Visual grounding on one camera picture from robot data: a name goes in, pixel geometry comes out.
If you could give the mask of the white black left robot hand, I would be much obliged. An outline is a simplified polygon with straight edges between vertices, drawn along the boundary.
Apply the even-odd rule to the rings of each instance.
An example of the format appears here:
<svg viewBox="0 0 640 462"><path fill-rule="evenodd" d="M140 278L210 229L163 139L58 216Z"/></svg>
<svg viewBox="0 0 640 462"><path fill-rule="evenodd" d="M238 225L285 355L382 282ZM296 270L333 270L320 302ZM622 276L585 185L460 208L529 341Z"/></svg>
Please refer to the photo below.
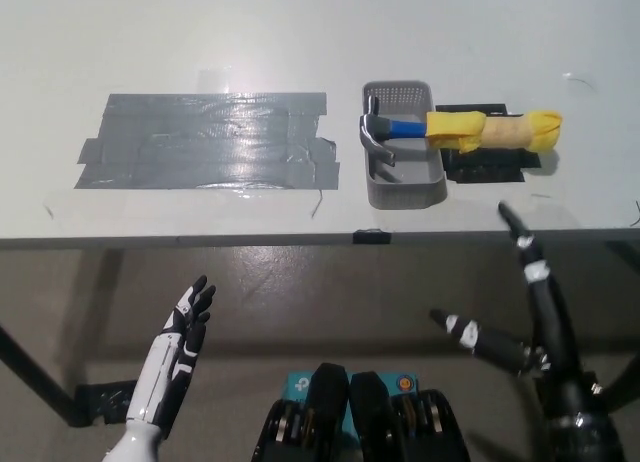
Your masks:
<svg viewBox="0 0 640 462"><path fill-rule="evenodd" d="M155 337L127 412L167 438L175 423L204 344L216 287L200 276L172 309Z"/></svg>

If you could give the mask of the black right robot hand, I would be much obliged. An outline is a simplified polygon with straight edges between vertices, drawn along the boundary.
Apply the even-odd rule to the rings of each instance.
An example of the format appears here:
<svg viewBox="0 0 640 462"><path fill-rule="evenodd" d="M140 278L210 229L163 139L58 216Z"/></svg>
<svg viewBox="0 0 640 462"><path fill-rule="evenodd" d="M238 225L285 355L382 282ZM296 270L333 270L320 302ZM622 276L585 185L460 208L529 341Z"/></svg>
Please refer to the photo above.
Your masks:
<svg viewBox="0 0 640 462"><path fill-rule="evenodd" d="M507 203L498 204L498 213L518 252L533 323L531 341L523 343L444 309L431 310L430 318L478 359L516 376L537 371L543 413L558 425L584 426L637 401L639 359L607 387L584 371L564 297L541 243Z"/></svg>

